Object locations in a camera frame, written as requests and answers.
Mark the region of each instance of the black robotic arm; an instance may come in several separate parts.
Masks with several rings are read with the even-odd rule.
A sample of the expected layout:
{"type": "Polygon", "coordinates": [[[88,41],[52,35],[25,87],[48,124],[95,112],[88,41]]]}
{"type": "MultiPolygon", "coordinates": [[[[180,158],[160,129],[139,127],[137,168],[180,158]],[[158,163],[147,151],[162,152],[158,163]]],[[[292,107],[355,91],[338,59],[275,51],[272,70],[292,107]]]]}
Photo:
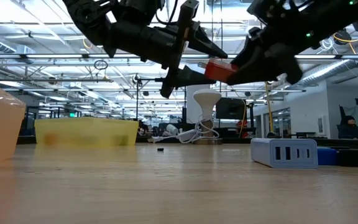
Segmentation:
{"type": "MultiPolygon", "coordinates": [[[[145,62],[151,60],[168,70],[161,89],[161,95],[168,98],[172,90],[182,85],[191,85],[191,78],[180,83],[180,78],[194,77],[200,80],[203,74],[182,71],[178,68],[185,43],[191,49],[212,57],[227,58],[217,45],[211,42],[196,16],[198,1],[188,0],[180,7],[177,22],[165,27],[148,27],[165,0],[64,0],[73,22],[94,44],[103,45],[110,57],[117,49],[136,54],[145,62]],[[116,22],[111,23],[106,14],[112,12],[116,22]]],[[[205,83],[215,83],[204,78],[205,83]]]]}
{"type": "MultiPolygon", "coordinates": [[[[110,57],[117,49],[151,60],[168,70],[161,89],[168,98],[174,88],[200,83],[214,83],[189,68],[178,68],[185,43],[211,57],[227,58],[211,42],[195,17],[198,1],[181,5],[177,22],[166,27],[148,27],[165,0],[63,0],[74,23],[95,45],[103,45],[110,57]],[[111,11],[116,22],[109,22],[111,11]]],[[[319,42],[353,24],[358,30],[358,0],[254,0],[247,10],[263,28],[249,31],[242,51],[231,62],[238,68],[225,82],[229,85],[276,80],[286,73],[291,84],[298,82],[302,71],[295,55],[307,48],[317,49],[319,42]]]]}

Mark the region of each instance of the wooden tabletop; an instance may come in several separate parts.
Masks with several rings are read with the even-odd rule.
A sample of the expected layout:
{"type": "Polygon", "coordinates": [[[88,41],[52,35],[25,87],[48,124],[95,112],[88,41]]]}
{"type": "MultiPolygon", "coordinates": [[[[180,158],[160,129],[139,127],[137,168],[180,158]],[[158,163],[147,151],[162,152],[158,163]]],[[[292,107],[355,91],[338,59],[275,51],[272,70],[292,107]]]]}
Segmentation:
{"type": "Polygon", "coordinates": [[[356,224],[358,168],[272,169],[235,144],[18,146],[0,164],[0,223],[356,224]]]}

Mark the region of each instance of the person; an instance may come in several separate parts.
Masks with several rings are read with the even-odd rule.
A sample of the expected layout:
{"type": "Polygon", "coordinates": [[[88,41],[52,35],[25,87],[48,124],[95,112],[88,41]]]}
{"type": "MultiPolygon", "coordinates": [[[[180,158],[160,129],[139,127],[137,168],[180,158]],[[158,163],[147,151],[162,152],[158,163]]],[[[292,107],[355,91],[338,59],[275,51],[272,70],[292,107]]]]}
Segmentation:
{"type": "Polygon", "coordinates": [[[340,139],[357,139],[358,138],[358,126],[356,120],[352,116],[345,116],[339,125],[340,139]]]}

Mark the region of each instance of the monitor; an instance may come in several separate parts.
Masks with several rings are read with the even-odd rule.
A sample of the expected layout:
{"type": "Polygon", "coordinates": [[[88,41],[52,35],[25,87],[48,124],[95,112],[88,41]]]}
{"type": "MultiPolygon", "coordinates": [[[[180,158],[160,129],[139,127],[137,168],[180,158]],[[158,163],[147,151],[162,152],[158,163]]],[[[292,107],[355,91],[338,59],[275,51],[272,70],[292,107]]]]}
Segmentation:
{"type": "Polygon", "coordinates": [[[246,106],[242,99],[221,98],[218,103],[216,103],[216,118],[242,120],[244,110],[246,112],[246,106]]]}

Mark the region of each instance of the translucent bin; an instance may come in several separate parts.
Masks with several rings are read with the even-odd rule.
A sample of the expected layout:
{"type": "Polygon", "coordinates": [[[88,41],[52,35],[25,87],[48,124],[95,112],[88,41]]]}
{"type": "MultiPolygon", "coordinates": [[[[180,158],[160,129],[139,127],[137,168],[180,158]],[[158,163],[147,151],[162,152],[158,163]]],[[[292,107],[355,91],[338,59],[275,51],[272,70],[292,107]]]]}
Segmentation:
{"type": "Polygon", "coordinates": [[[105,118],[58,118],[35,120],[37,144],[45,146],[133,146],[137,121],[105,118]]]}

